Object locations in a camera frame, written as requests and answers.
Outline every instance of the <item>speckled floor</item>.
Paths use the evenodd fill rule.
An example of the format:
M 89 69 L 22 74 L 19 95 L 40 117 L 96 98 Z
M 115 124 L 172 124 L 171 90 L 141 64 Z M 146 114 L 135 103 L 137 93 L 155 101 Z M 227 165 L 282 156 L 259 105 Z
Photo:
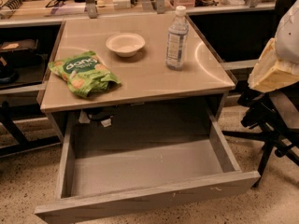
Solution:
M 240 120 L 246 108 L 228 104 L 220 125 L 242 130 Z M 256 170 L 261 158 L 259 142 L 227 138 L 243 171 Z M 41 224 L 34 215 L 37 205 L 54 199 L 61 146 L 47 147 L 0 158 L 0 223 Z M 271 156 L 260 187 L 239 196 L 190 203 L 145 213 L 110 217 L 98 224 L 297 224 L 299 168 L 287 158 Z

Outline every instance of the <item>open drawer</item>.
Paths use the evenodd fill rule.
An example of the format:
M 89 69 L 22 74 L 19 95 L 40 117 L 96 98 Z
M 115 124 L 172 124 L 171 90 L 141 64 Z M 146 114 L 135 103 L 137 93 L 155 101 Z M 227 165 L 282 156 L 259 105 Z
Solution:
M 70 113 L 58 200 L 36 208 L 47 223 L 77 223 L 246 192 L 242 173 L 205 97 L 103 110 L 112 125 Z

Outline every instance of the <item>plastic bottle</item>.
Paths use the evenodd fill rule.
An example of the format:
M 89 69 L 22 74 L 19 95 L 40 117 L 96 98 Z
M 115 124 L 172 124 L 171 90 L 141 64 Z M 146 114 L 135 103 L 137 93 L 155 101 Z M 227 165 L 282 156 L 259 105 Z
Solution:
M 176 17 L 168 28 L 166 65 L 174 70 L 181 70 L 186 59 L 186 42 L 189 24 L 185 18 L 186 7 L 176 7 Z

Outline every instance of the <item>small bowl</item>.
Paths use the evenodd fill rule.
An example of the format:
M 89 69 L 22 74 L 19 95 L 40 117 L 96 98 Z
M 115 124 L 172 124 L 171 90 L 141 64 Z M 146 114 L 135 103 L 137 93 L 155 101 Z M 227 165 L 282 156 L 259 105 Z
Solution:
M 106 42 L 106 46 L 121 57 L 134 56 L 145 44 L 141 35 L 130 33 L 113 35 Z

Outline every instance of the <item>chip bag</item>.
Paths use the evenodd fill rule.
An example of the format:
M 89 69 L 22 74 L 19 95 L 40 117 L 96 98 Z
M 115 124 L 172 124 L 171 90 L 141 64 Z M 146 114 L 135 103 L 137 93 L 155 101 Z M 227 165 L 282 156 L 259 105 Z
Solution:
M 121 83 L 91 50 L 51 62 L 49 69 L 67 81 L 69 90 L 83 98 L 91 92 L 107 91 L 111 83 Z

